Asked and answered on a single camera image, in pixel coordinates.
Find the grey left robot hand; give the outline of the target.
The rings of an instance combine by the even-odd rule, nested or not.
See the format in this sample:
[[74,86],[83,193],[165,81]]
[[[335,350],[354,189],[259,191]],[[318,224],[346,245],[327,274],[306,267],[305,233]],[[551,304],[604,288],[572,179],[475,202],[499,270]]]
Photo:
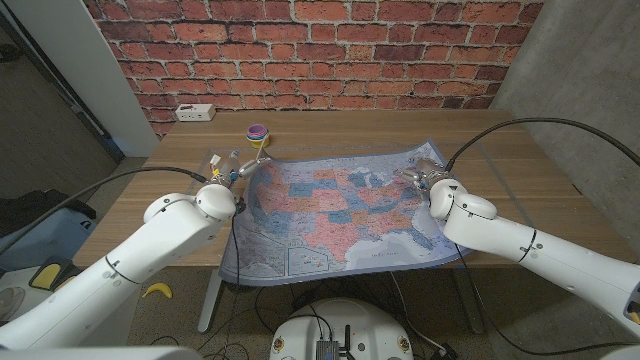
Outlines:
[[272,160],[272,157],[264,151],[260,151],[255,159],[243,165],[239,161],[239,152],[232,151],[227,158],[214,154],[210,160],[212,177],[210,183],[223,185],[231,188],[233,183],[239,178],[249,178],[260,166]]

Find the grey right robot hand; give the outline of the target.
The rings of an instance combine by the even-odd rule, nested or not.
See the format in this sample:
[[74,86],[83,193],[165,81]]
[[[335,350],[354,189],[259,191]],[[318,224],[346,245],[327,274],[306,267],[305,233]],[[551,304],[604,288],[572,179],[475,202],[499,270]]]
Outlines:
[[430,158],[410,158],[410,166],[397,169],[394,174],[411,183],[419,191],[430,190],[437,182],[449,179],[450,174],[443,166]]

